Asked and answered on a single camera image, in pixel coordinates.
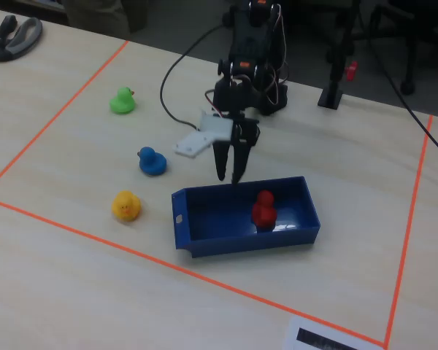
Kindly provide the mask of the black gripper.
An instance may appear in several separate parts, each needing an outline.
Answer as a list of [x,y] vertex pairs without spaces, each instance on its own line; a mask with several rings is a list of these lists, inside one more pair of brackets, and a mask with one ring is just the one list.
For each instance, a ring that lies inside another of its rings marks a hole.
[[224,75],[213,90],[213,108],[219,121],[213,126],[213,152],[218,179],[226,175],[229,147],[234,148],[234,169],[232,183],[238,184],[242,178],[251,148],[260,136],[258,121],[245,116],[245,110],[257,104],[259,95],[253,90],[251,81],[242,75],[235,80]]

